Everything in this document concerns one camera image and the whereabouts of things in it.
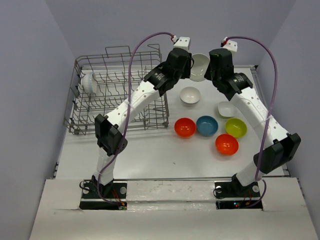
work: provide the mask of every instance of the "dish rack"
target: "dish rack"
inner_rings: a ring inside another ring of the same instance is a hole
[[[159,44],[149,44],[147,47],[147,51],[134,55],[131,92],[150,70],[162,62]],[[106,115],[127,98],[131,55],[129,46],[112,46],[105,48],[105,54],[80,56],[75,60],[63,123],[69,133],[94,134],[95,117],[98,114]],[[87,93],[81,85],[82,77],[91,72],[94,72],[97,80],[96,93]],[[168,124],[168,99],[164,94],[145,107],[128,125],[128,130],[167,128]]]

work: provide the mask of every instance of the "metal wire rack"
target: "metal wire rack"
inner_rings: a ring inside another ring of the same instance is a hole
[[[128,65],[132,53],[129,46],[106,47],[105,54],[78,57],[65,105],[64,125],[69,133],[87,135],[95,133],[95,117],[106,115],[120,105],[128,96]],[[131,91],[133,92],[144,76],[162,62],[159,44],[149,44],[148,51],[134,55],[131,70]],[[87,93],[81,85],[81,78],[94,72],[97,92]],[[167,128],[169,108],[167,95],[148,105],[129,124],[129,130]]]

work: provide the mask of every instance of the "orange bowl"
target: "orange bowl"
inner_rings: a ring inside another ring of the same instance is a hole
[[[234,136],[221,134],[215,140],[215,147],[219,153],[230,156],[238,151],[239,143]]]
[[[197,127],[196,123],[190,118],[183,117],[175,122],[174,130],[178,136],[182,138],[189,138],[195,134]]]

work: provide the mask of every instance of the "yellow-green bowl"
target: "yellow-green bowl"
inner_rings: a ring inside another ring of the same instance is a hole
[[[225,130],[235,138],[241,138],[247,133],[247,125],[239,118],[230,118],[225,123]]]

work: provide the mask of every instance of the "purple cable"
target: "purple cable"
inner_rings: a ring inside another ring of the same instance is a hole
[[[268,49],[268,47],[266,45],[264,45],[262,42],[254,39],[254,38],[246,37],[246,36],[230,36],[230,37],[227,37],[225,41],[228,41],[230,39],[245,39],[245,40],[250,40],[250,41],[253,41],[253,42],[259,44],[269,54],[269,56],[270,56],[270,58],[272,60],[272,63],[273,63],[273,67],[274,67],[274,85],[273,85],[272,98],[271,98],[269,111],[268,111],[268,114],[267,114],[267,117],[266,117],[266,121],[265,121],[265,127],[264,127],[263,136],[262,136],[262,140],[261,140],[258,163],[257,163],[257,166],[256,166],[256,172],[255,172],[255,176],[254,176],[254,179],[257,181],[258,180],[258,174],[259,174],[260,167],[261,167],[262,153],[263,153],[265,142],[266,142],[266,138],[267,138],[268,126],[269,126],[269,121],[270,121],[269,117],[270,117],[270,115],[272,113],[272,109],[274,107],[275,98],[276,98],[277,84],[278,84],[278,68],[277,68],[275,57],[273,56],[271,51]],[[261,202],[262,198],[264,197],[264,195],[265,195],[265,193],[267,191],[267,183],[266,183],[265,180],[262,180],[262,181],[264,183],[264,190],[263,190],[263,193],[262,193],[261,197],[255,203],[253,203],[253,204],[251,204],[249,206],[243,207],[244,209],[248,208],[248,207],[253,207],[253,206],[257,205],[259,202]]]
[[[130,61],[129,61],[129,68],[128,68],[128,109],[127,109],[127,112],[126,112],[126,119],[125,119],[125,125],[124,125],[124,130],[123,130],[123,137],[120,141],[120,146],[122,146],[122,144],[124,143],[124,140],[125,140],[125,137],[126,137],[126,134],[127,134],[127,130],[128,130],[128,124],[129,124],[129,117],[130,117],[130,104],[131,104],[131,66],[132,66],[132,62],[134,60],[134,56],[138,50],[138,48],[145,42],[147,41],[148,39],[151,39],[155,36],[158,36],[158,35],[169,35],[171,38],[174,37],[173,34],[171,34],[170,32],[166,32],[166,31],[161,31],[161,32],[157,32],[157,33],[154,33],[154,34],[151,34],[150,36],[147,36],[145,39],[143,39],[141,42],[138,43],[138,45],[134,48],[132,54],[131,54],[131,57],[130,57]],[[106,164],[99,172],[99,175],[98,175],[98,179],[97,179],[97,191],[98,191],[98,196],[103,199],[104,201],[106,201],[107,203],[110,203],[110,204],[115,204],[114,202],[112,201],[109,201],[107,199],[105,199],[101,193],[100,193],[100,188],[99,188],[99,183],[100,183],[100,179],[101,179],[101,174],[103,173],[103,171],[109,167],[117,158],[118,154],[120,152],[120,148],[118,148],[113,156],[113,158],[111,159],[111,161]]]

